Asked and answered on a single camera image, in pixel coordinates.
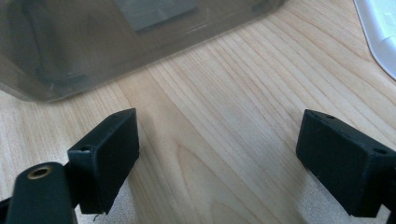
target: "wooden table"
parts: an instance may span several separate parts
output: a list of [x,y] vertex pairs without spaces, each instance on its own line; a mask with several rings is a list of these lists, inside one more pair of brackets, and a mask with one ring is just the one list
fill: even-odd
[[[352,1],[276,13],[52,104],[0,93],[0,198],[14,178],[135,107],[141,155],[94,223],[385,223],[349,217],[295,156],[305,109],[396,148],[396,82],[373,59]],[[81,216],[79,223],[93,223]]]

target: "translucent plastic container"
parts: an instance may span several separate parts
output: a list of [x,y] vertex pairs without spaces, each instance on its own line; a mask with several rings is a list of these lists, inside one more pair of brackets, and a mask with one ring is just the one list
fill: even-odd
[[266,15],[285,0],[0,0],[0,89],[54,101]]

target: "small hole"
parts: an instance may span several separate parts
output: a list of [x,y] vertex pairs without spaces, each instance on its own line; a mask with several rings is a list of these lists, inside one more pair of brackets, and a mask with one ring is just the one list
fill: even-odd
[[91,148],[92,148],[91,145],[86,145],[86,146],[81,147],[79,150],[80,151],[89,151],[89,150],[91,150]]
[[52,169],[49,166],[42,166],[42,167],[39,167],[39,168],[33,170],[32,172],[30,172],[27,177],[29,179],[33,179],[33,180],[39,179],[46,175],[49,175],[51,171],[52,171]]
[[385,149],[381,149],[381,148],[375,148],[374,151],[379,154],[383,154],[383,155],[387,154],[387,151]]

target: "wood grain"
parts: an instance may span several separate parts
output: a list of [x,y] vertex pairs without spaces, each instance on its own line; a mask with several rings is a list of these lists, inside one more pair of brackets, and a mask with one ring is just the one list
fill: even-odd
[[[107,115],[138,114],[141,157],[94,223],[385,223],[349,217],[295,157],[306,108],[396,148],[396,82],[372,58],[352,1],[276,13],[53,104],[0,93],[0,198]],[[78,215],[80,223],[94,216]]]

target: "white object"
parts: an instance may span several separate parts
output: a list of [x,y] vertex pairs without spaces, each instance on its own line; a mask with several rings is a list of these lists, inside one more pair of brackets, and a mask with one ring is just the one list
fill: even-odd
[[355,0],[370,50],[396,80],[396,0]]

